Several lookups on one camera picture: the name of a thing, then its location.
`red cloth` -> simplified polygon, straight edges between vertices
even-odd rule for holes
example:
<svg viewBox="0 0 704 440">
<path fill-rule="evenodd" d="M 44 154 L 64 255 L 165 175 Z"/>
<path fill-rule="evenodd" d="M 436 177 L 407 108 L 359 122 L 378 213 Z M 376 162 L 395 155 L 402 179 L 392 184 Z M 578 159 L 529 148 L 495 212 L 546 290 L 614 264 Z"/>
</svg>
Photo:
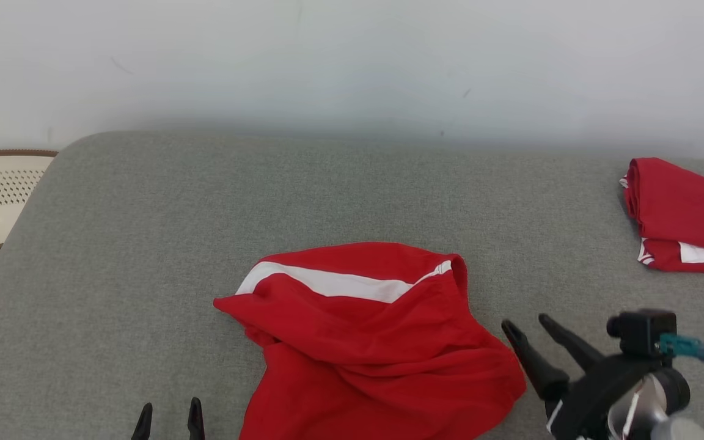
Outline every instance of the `red cloth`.
<svg viewBox="0 0 704 440">
<path fill-rule="evenodd" d="M 682 262 L 679 244 L 704 248 L 704 177 L 662 159 L 641 158 L 629 164 L 626 184 L 629 216 L 646 239 L 640 259 L 660 270 L 704 273 L 704 263 Z"/>
<path fill-rule="evenodd" d="M 242 440 L 472 439 L 526 389 L 516 356 L 469 312 L 455 254 L 356 243 L 274 255 L 213 305 L 268 365 Z"/>
</svg>

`white wall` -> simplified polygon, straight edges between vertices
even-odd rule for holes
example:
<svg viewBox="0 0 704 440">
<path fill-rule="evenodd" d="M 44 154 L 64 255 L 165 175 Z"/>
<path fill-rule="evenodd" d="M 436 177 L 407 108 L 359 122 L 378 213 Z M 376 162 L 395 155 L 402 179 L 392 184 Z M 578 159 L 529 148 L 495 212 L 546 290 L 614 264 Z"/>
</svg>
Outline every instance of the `white wall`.
<svg viewBox="0 0 704 440">
<path fill-rule="evenodd" d="M 0 0 L 0 147 L 190 123 L 704 156 L 704 0 Z"/>
</svg>

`red garment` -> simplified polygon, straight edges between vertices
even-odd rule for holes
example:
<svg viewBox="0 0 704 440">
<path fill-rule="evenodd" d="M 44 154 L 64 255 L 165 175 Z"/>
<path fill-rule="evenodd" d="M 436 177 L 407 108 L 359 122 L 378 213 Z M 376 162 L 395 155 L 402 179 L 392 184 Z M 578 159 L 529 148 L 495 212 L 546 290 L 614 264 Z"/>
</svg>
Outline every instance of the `red garment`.
<svg viewBox="0 0 704 440">
<path fill-rule="evenodd" d="M 213 305 L 268 365 L 243 440 L 472 439 L 526 389 L 516 356 L 469 312 L 455 254 L 356 243 L 272 255 Z"/>
<path fill-rule="evenodd" d="M 682 259 L 685 244 L 704 248 L 704 177 L 657 158 L 632 159 L 623 181 L 629 216 L 643 237 L 640 261 L 665 271 L 702 272 Z"/>
</svg>

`teal connector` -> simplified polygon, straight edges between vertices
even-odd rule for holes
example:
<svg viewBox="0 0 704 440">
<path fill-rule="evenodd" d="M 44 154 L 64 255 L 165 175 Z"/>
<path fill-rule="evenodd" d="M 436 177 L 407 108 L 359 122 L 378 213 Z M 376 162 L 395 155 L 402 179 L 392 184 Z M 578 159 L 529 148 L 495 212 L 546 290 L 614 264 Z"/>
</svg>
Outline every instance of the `teal connector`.
<svg viewBox="0 0 704 440">
<path fill-rule="evenodd" d="M 690 356 L 704 362 L 704 342 L 678 334 L 659 336 L 659 350 L 669 356 Z"/>
</svg>

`folded red shirt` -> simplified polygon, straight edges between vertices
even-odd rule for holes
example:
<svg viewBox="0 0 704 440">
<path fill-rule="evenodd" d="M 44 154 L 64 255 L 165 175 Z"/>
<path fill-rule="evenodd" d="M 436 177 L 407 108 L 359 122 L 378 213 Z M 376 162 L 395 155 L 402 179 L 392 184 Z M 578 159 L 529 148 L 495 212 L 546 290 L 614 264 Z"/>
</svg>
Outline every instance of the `folded red shirt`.
<svg viewBox="0 0 704 440">
<path fill-rule="evenodd" d="M 632 159 L 621 180 L 643 239 L 638 260 L 704 273 L 704 177 L 657 158 Z"/>
<path fill-rule="evenodd" d="M 243 440 L 471 440 L 526 389 L 516 356 L 469 312 L 455 254 L 356 243 L 274 255 L 213 305 L 268 365 Z"/>
</svg>

